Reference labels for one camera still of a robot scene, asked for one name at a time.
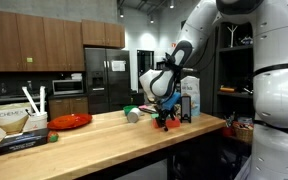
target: ceiling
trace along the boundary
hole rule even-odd
[[[117,0],[118,7],[129,7],[148,15],[167,7],[169,0]]]

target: refrigerator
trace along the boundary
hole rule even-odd
[[[89,112],[99,114],[131,104],[129,51],[85,48]]]

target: microwave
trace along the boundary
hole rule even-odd
[[[53,80],[54,95],[78,94],[84,92],[82,79]]]

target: kitchen island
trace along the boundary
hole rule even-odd
[[[150,114],[128,123],[123,111],[93,115],[85,126],[58,131],[55,143],[0,156],[0,179],[75,179],[215,131],[225,121],[203,114],[180,127],[152,127]]]

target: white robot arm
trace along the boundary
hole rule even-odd
[[[172,96],[178,71],[218,23],[251,23],[255,125],[248,179],[288,179],[288,0],[201,0],[186,21],[171,64],[140,77],[149,98]]]

